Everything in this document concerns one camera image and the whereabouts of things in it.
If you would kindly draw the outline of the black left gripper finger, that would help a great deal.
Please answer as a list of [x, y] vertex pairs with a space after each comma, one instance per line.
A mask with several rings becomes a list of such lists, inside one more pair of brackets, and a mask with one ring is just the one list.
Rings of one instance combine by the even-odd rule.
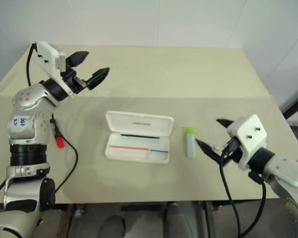
[[101, 84], [103, 82], [103, 80], [107, 77], [108, 73], [110, 71], [109, 67], [106, 68], [102, 68], [99, 69], [98, 71], [96, 71], [90, 79], [88, 79], [85, 83], [86, 83], [86, 87], [89, 90], [93, 90], [94, 88], [96, 88], [99, 84]]
[[78, 51], [66, 58], [66, 65], [68, 67], [76, 67], [84, 62], [85, 58], [89, 55], [88, 51]]

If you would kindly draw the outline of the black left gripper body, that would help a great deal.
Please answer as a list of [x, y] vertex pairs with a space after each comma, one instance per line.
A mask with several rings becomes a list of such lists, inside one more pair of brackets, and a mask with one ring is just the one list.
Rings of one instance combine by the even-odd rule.
[[86, 82], [76, 76], [76, 71], [70, 66], [66, 66], [66, 71], [61, 72], [63, 82], [71, 89], [75, 94], [80, 93], [86, 88]]

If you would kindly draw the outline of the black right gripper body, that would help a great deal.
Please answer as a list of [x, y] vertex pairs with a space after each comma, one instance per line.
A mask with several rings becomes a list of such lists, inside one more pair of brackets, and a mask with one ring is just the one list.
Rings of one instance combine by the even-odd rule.
[[242, 150], [240, 148], [241, 144], [237, 137], [233, 137], [226, 144], [221, 154], [221, 161], [223, 163], [228, 163], [230, 160], [233, 160], [236, 163], [242, 158]]

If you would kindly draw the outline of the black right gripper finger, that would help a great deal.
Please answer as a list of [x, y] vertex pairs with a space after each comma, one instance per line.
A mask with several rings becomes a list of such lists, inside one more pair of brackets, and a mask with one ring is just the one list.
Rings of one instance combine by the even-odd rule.
[[196, 139], [196, 142], [198, 144], [198, 146], [201, 148], [201, 150], [212, 160], [214, 160], [216, 163], [220, 163], [220, 155], [217, 154], [211, 146], [209, 146], [207, 143]]
[[216, 121], [225, 128], [228, 128], [234, 121], [229, 119], [216, 119]]

